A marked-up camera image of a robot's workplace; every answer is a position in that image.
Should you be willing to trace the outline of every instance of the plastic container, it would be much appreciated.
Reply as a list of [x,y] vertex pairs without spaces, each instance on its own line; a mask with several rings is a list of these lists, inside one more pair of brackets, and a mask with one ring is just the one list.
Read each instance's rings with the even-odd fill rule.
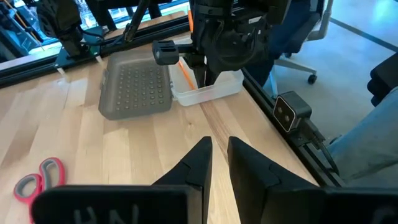
[[[186,44],[189,43],[189,41],[190,39],[183,39],[175,42],[176,44]],[[182,57],[180,57],[180,60],[191,77],[191,81],[197,87],[198,85],[195,80],[193,70],[188,67]],[[214,85],[206,86],[196,90],[191,90],[183,72],[178,65],[169,65],[169,73],[172,82],[171,89],[173,96],[182,106],[195,105],[197,103],[239,93],[243,87],[242,83],[244,75],[240,70],[222,72]]]

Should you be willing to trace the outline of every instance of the scissors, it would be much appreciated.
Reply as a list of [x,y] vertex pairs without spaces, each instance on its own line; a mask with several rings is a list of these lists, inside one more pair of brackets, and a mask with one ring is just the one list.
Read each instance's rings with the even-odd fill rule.
[[[54,186],[65,184],[65,169],[60,159],[56,157],[50,157],[45,159],[39,166],[40,174],[29,174],[23,177],[14,187],[14,196],[20,202],[26,203],[29,206],[29,220],[33,223],[32,217],[32,204],[35,198],[42,193],[44,190],[50,189],[51,187],[51,176],[48,171],[49,165],[55,165],[58,169],[58,183]],[[30,195],[24,195],[22,193],[24,187],[30,182],[34,181],[36,183],[36,188]]]

